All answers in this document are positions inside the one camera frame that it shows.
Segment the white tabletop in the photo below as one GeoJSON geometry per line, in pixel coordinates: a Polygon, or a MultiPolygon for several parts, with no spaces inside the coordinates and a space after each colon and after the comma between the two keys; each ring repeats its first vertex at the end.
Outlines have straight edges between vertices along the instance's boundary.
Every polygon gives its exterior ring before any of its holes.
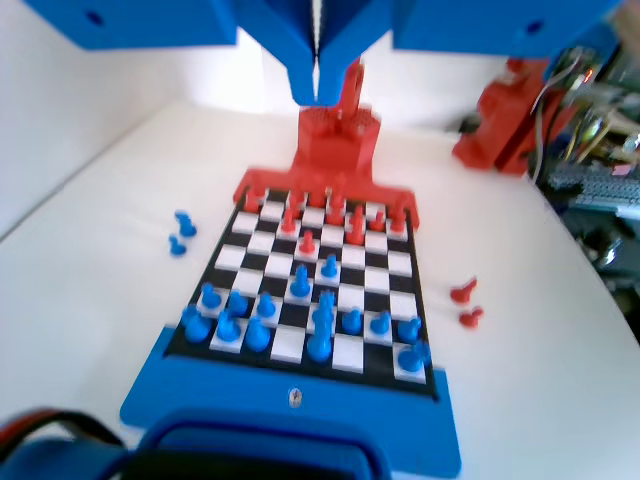
{"type": "MultiPolygon", "coordinates": [[[[122,401],[197,284],[242,174],[287,168],[296,135],[291,118],[173,105],[0,244],[0,417],[82,409],[133,444],[122,401]],[[178,208],[199,233],[174,259],[178,208]]],[[[454,143],[383,130],[374,177],[418,200],[429,338],[449,378],[460,478],[638,478],[640,348],[624,318],[539,193],[466,170],[454,143]],[[485,310],[476,331],[448,299],[472,275],[485,310]]]]}

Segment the red pawn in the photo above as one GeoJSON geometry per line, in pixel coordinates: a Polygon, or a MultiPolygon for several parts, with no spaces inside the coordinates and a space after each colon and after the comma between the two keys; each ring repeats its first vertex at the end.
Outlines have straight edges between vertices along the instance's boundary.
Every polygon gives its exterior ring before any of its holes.
{"type": "Polygon", "coordinates": [[[482,307],[476,307],[471,312],[462,312],[460,314],[460,323],[467,328],[476,328],[480,317],[484,315],[482,307]]]}
{"type": "Polygon", "coordinates": [[[466,305],[471,301],[471,292],[473,292],[477,285],[478,279],[473,277],[462,287],[452,288],[450,294],[451,300],[460,305],[466,305]]]}
{"type": "Polygon", "coordinates": [[[313,242],[313,234],[310,230],[304,232],[302,243],[300,244],[300,251],[305,255],[313,255],[316,250],[316,244],[313,242]]]}

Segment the blue chess piece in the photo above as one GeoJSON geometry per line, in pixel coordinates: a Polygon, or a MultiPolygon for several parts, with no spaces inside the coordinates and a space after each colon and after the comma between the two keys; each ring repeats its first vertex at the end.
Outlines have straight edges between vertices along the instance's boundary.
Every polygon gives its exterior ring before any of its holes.
{"type": "Polygon", "coordinates": [[[262,325],[260,317],[252,317],[247,327],[247,336],[245,339],[247,347],[254,352],[261,352],[267,348],[270,339],[271,331],[262,325]]]}
{"type": "Polygon", "coordinates": [[[294,297],[304,298],[309,295],[311,285],[307,278],[307,267],[298,265],[298,268],[296,268],[296,278],[291,284],[291,287],[289,287],[289,290],[294,297]]]}
{"type": "Polygon", "coordinates": [[[342,328],[349,335],[356,335],[362,326],[362,316],[360,310],[354,308],[349,313],[342,315],[342,328]]]}
{"type": "Polygon", "coordinates": [[[336,267],[336,256],[329,255],[324,267],[320,270],[323,276],[327,278],[333,278],[338,274],[338,268],[336,267]]]}
{"type": "Polygon", "coordinates": [[[187,251],[187,247],[180,243],[176,235],[169,235],[169,252],[174,257],[180,257],[187,251]]]}
{"type": "Polygon", "coordinates": [[[420,317],[413,317],[409,322],[398,324],[398,336],[405,343],[415,343],[418,340],[422,320],[420,317]]]}
{"type": "Polygon", "coordinates": [[[193,237],[196,233],[198,233],[198,229],[191,221],[191,217],[187,212],[178,211],[175,213],[175,216],[176,220],[178,220],[178,223],[180,224],[180,235],[188,238],[193,237]]]}
{"type": "Polygon", "coordinates": [[[202,285],[202,305],[207,308],[218,308],[222,299],[210,283],[202,285]]]}
{"type": "Polygon", "coordinates": [[[234,317],[241,317],[247,313],[249,302],[240,295],[240,292],[232,291],[229,295],[229,313],[234,317]]]}
{"type": "Polygon", "coordinates": [[[228,311],[223,310],[218,316],[218,328],[216,335],[223,342],[234,342],[240,338],[240,325],[231,317],[228,311]]]}
{"type": "Polygon", "coordinates": [[[423,341],[418,341],[405,348],[398,354],[398,365],[407,372],[418,372],[424,365],[431,362],[431,350],[429,345],[423,341]]]}
{"type": "Polygon", "coordinates": [[[276,304],[273,303],[271,294],[265,292],[260,295],[260,301],[256,310],[258,312],[258,315],[265,318],[269,318],[273,316],[274,313],[276,313],[276,304]]]}
{"type": "Polygon", "coordinates": [[[391,314],[382,312],[377,318],[371,320],[371,330],[376,335],[384,335],[389,331],[391,326],[391,314]]]}
{"type": "Polygon", "coordinates": [[[331,327],[325,322],[316,324],[314,334],[307,340],[307,352],[311,360],[322,363],[331,355],[331,327]]]}

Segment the red component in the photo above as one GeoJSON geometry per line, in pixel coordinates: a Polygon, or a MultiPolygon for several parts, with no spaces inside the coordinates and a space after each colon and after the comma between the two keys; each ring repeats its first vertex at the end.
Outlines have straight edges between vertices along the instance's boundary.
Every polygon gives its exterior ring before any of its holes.
{"type": "Polygon", "coordinates": [[[471,312],[462,312],[460,314],[460,323],[467,328],[476,328],[480,317],[484,315],[482,307],[476,307],[471,312]]]}
{"type": "Polygon", "coordinates": [[[384,210],[378,210],[376,213],[376,219],[369,224],[369,228],[371,230],[375,230],[376,232],[383,232],[385,227],[384,221],[384,210]]]}
{"type": "MultiPolygon", "coordinates": [[[[453,147],[453,154],[467,167],[489,170],[496,167],[502,173],[523,175],[527,172],[528,152],[535,149],[535,115],[531,109],[545,84],[547,61],[510,59],[507,62],[510,81],[495,80],[485,88],[478,101],[482,116],[480,127],[463,135],[453,147]]],[[[545,95],[543,132],[562,100],[562,94],[545,95]]],[[[575,114],[566,108],[557,117],[551,137],[558,135],[575,114]]]]}
{"type": "Polygon", "coordinates": [[[337,107],[302,110],[298,151],[289,171],[249,169],[234,193],[234,201],[238,202],[244,189],[256,182],[281,190],[301,188],[311,194],[324,194],[327,187],[334,187],[332,191],[338,192],[333,200],[336,203],[340,197],[384,205],[401,202],[409,211],[413,228],[418,228],[413,192],[373,183],[371,163],[380,121],[370,109],[359,107],[363,75],[364,67],[357,60],[347,70],[337,107]]]}
{"type": "Polygon", "coordinates": [[[300,244],[300,251],[307,255],[311,255],[316,249],[316,244],[313,243],[313,234],[311,230],[304,232],[302,243],[300,244]]]}
{"type": "Polygon", "coordinates": [[[478,285],[478,279],[473,277],[462,287],[451,289],[451,300],[461,305],[466,305],[471,301],[471,293],[478,285]]]}
{"type": "Polygon", "coordinates": [[[296,223],[293,220],[293,210],[287,208],[284,211],[284,218],[280,227],[284,233],[293,233],[296,231],[296,223]]]}

